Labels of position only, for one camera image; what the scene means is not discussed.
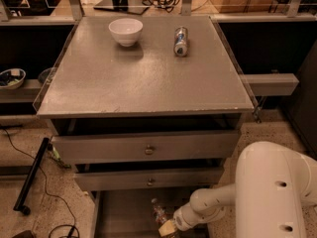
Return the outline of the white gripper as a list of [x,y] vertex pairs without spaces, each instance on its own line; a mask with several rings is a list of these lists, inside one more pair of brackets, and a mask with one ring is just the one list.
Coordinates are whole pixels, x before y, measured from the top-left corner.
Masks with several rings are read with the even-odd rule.
[[176,233],[176,227],[180,231],[187,231],[196,226],[200,221],[200,215],[195,212],[190,203],[186,203],[173,213],[173,221],[166,221],[159,229],[161,238],[172,237]]

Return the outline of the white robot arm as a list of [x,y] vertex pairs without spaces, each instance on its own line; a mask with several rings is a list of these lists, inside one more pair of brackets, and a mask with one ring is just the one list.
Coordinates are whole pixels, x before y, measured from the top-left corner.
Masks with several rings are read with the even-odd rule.
[[306,238],[302,207],[317,203],[317,162],[272,142],[255,142],[237,160],[235,182],[195,190],[169,220],[162,238],[220,219],[236,209],[236,238]]

